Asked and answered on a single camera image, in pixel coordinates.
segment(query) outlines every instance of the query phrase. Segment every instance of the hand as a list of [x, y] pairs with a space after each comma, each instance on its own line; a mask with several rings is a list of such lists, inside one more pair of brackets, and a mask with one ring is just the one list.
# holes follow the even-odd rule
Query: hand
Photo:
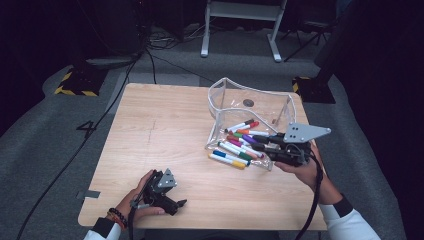
[[[123, 199], [122, 201], [116, 206], [116, 209], [122, 213], [122, 215], [125, 217], [125, 219], [128, 220], [128, 215], [131, 211], [131, 205], [130, 202], [140, 193], [141, 189], [146, 185], [147, 180], [150, 178], [150, 176], [153, 174], [153, 170], [150, 170], [144, 177], [140, 179], [140, 182], [138, 183], [137, 188], [132, 189]], [[133, 222], [137, 222], [141, 217], [148, 216], [148, 215], [162, 215], [165, 214], [165, 210], [163, 210], [160, 207], [147, 207], [143, 209], [137, 209], [134, 215]]]
[[[319, 154], [318, 148], [313, 143], [311, 143], [311, 150], [315, 154], [315, 157], [317, 158], [322, 168], [321, 156]], [[294, 167], [282, 162], [275, 162], [274, 165], [283, 170], [284, 172], [295, 174], [300, 181], [302, 181], [304, 184], [308, 185], [313, 191], [315, 191], [317, 165], [312, 159], [310, 159], [307, 165], [302, 165], [299, 167]]]
[[[321, 155], [319, 154], [318, 148], [313, 143], [311, 143], [311, 150], [314, 152], [315, 157], [317, 158], [318, 163], [321, 165], [322, 168]], [[312, 191], [315, 191], [317, 165], [312, 159], [307, 165], [303, 165], [300, 167], [293, 167], [282, 162], [275, 162], [274, 165], [283, 170], [284, 172], [294, 173], [300, 181], [308, 185], [312, 189]], [[343, 199], [343, 196], [340, 194], [340, 192], [337, 190], [337, 188], [334, 186], [334, 184], [330, 181], [330, 179], [325, 173], [323, 173], [323, 179], [321, 181], [321, 187], [319, 192], [320, 204], [331, 205], [338, 203]]]

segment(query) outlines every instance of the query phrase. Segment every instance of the hazard tape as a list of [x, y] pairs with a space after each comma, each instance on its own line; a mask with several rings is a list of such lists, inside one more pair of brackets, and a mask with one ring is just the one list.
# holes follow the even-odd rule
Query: hazard tape
[[83, 74], [71, 68], [65, 74], [54, 93], [95, 97], [99, 96], [100, 86], [102, 83], [103, 80], [100, 79], [98, 82], [93, 84], [93, 80], [87, 81]]
[[297, 93], [297, 95], [299, 95], [301, 99], [302, 99], [302, 94], [300, 93], [300, 88], [299, 88], [298, 81], [299, 80], [310, 80], [310, 79], [311, 78], [309, 78], [309, 77], [294, 77], [292, 79], [293, 92]]

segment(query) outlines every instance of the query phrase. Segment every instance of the white sleeve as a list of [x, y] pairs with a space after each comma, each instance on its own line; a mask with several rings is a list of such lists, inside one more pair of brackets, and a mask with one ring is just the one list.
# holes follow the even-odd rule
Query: white sleeve
[[118, 240], [120, 235], [119, 224], [106, 218], [99, 218], [96, 225], [87, 232], [84, 240]]
[[320, 204], [332, 240], [380, 239], [362, 215], [343, 198], [334, 205]]

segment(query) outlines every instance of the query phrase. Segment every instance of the blue marker cap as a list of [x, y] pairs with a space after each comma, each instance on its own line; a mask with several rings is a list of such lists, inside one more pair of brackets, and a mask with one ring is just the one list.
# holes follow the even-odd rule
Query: blue marker cap
[[225, 155], [226, 155], [225, 153], [218, 151], [218, 150], [214, 150], [212, 153], [215, 154], [215, 155], [218, 155], [220, 157], [225, 157]]

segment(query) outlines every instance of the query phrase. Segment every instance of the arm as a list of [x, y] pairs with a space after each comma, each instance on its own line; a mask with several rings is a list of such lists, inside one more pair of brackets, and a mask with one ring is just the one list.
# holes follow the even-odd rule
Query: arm
[[[132, 189], [115, 207], [115, 209], [121, 213], [125, 221], [128, 221], [128, 214], [131, 211], [130, 202], [133, 200], [133, 197], [138, 195], [143, 186], [146, 184], [149, 177], [153, 174], [153, 170], [148, 172], [144, 177], [140, 179], [137, 188]], [[143, 216], [148, 215], [161, 215], [165, 214], [165, 211], [159, 207], [148, 207], [143, 209], [137, 209], [134, 216], [134, 223], [140, 220]], [[108, 212], [107, 216], [104, 218], [99, 218], [94, 225], [94, 227], [88, 231], [84, 240], [117, 240], [121, 234], [121, 231], [124, 231], [125, 228], [122, 228], [122, 221], [119, 220], [117, 214]]]
[[[318, 149], [313, 144], [311, 147], [318, 162], [322, 165]], [[275, 166], [284, 172], [295, 174], [312, 191], [315, 190], [317, 173], [314, 161], [309, 161], [307, 165], [300, 167], [293, 167], [281, 162], [275, 162]], [[337, 190], [326, 174], [321, 182], [319, 196], [319, 207], [324, 215], [331, 239], [380, 239], [361, 214], [353, 209], [349, 201]]]

